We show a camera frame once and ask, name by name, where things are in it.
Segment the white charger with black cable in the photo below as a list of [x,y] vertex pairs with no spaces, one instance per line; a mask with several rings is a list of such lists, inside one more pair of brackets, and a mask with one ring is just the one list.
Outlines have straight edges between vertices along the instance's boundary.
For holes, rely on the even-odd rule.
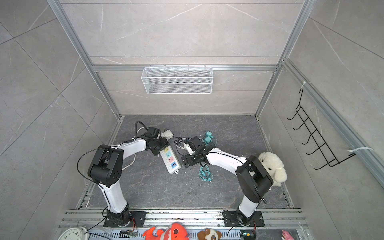
[[174,134],[168,129],[165,129],[165,131],[162,132],[162,137],[167,140],[175,138],[174,143],[178,148],[185,148],[189,144],[190,140],[190,138],[175,137]]

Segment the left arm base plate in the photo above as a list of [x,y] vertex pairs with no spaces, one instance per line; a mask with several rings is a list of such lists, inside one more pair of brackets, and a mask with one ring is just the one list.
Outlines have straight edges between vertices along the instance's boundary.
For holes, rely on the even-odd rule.
[[111,228],[142,228],[146,219],[147,212],[123,212],[121,214],[115,214],[107,211],[107,216],[104,221],[103,227]]

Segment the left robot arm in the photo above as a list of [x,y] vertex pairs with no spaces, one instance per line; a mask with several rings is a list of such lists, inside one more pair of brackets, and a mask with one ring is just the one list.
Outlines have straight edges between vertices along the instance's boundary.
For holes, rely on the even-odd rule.
[[169,131],[161,132],[154,127],[146,127],[146,132],[118,145],[100,145],[88,169],[88,176],[101,190],[107,202],[105,225],[125,227],[133,221],[130,207],[120,186],[123,161],[136,153],[150,150],[155,156],[169,146],[173,137]]

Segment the white power strip colourful sockets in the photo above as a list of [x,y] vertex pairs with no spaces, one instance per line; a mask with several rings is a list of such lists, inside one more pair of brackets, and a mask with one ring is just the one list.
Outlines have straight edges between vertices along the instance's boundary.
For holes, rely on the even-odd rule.
[[169,174],[178,174],[181,165],[175,155],[171,146],[167,146],[162,151],[160,151],[160,155],[164,161],[164,164],[167,168]]

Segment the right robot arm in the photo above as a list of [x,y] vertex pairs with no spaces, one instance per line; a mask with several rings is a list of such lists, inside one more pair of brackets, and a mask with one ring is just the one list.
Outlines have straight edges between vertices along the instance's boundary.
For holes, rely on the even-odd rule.
[[188,154],[182,157],[186,168],[195,164],[202,167],[218,166],[237,176],[244,197],[234,217],[235,224],[246,226],[252,222],[258,205],[274,181],[256,156],[238,157],[207,144],[198,137],[183,140]]

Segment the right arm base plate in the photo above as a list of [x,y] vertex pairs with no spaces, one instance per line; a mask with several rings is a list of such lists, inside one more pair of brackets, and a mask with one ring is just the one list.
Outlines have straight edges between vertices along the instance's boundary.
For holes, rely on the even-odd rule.
[[224,218],[226,227],[235,227],[235,226],[243,226],[243,227],[264,227],[264,217],[262,212],[255,211],[250,217],[244,216],[241,212],[238,211],[228,211],[223,210],[222,215]]

